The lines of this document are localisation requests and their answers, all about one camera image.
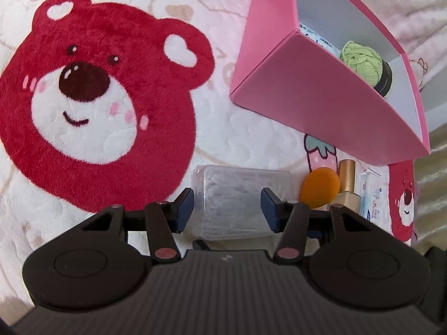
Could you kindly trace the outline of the orange makeup sponge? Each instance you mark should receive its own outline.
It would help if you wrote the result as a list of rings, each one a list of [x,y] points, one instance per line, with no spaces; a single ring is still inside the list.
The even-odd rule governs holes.
[[[337,196],[340,186],[340,178],[333,169],[317,168],[303,180],[298,201],[311,209],[325,206]]]

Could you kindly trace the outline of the clear plastic box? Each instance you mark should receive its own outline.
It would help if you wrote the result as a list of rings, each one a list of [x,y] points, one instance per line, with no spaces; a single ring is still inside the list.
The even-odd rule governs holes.
[[[296,196],[296,183],[287,171],[198,166],[192,175],[194,210],[186,229],[210,241],[273,235],[261,210],[263,188],[281,200]]]

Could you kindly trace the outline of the foundation bottle gold cap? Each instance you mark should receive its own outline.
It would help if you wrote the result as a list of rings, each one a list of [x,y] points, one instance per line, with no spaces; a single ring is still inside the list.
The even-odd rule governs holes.
[[[340,204],[353,212],[360,212],[361,198],[355,193],[355,161],[341,160],[339,162],[340,189],[336,197],[327,205]]]

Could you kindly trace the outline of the small white tissue pack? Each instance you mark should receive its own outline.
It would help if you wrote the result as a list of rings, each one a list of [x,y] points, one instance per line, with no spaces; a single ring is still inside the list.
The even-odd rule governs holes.
[[[369,222],[377,221],[382,209],[383,182],[381,176],[371,169],[361,174],[360,197],[360,215]]]

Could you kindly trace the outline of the green yarn ball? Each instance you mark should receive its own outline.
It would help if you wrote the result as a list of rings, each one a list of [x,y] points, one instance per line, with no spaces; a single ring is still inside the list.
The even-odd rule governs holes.
[[[393,85],[392,69],[374,49],[348,41],[340,60],[383,98],[389,93]]]

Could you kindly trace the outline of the blue wet wipes pack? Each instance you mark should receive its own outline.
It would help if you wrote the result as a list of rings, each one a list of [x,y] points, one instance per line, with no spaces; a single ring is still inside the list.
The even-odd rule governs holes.
[[[325,38],[320,36],[318,33],[314,32],[312,29],[308,28],[306,25],[303,25],[302,23],[299,24],[299,29],[304,36],[316,42],[321,48],[325,49],[326,51],[329,51],[335,57],[340,58],[341,51],[336,46],[332,45],[329,41],[327,41]]]

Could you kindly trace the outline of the beige curtain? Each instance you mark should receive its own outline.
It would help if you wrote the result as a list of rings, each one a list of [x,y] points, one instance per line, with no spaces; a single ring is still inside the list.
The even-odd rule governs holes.
[[[446,125],[430,132],[431,153],[415,162],[417,242],[413,247],[420,253],[425,253],[430,247],[446,249],[446,138]]]

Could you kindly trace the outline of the bear print bed blanket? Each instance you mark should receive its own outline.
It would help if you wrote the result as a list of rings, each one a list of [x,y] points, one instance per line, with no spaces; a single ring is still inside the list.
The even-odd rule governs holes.
[[[412,162],[377,166],[234,104],[252,0],[1,0],[1,319],[33,302],[22,267],[112,204],[142,209],[198,166],[287,171],[356,162],[381,176],[380,218],[409,243]]]

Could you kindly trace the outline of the pink cardboard box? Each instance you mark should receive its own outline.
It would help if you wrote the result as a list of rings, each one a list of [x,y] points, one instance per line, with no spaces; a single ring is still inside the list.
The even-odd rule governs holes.
[[[380,95],[305,29],[338,49],[373,48],[392,74],[389,92]],[[230,99],[369,164],[430,152],[408,56],[361,0],[252,0]]]

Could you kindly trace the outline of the pink cartoon pillow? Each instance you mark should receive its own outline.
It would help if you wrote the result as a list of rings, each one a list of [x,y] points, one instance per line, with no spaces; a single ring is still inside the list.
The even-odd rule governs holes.
[[[396,37],[419,88],[446,68],[446,0],[362,0]]]

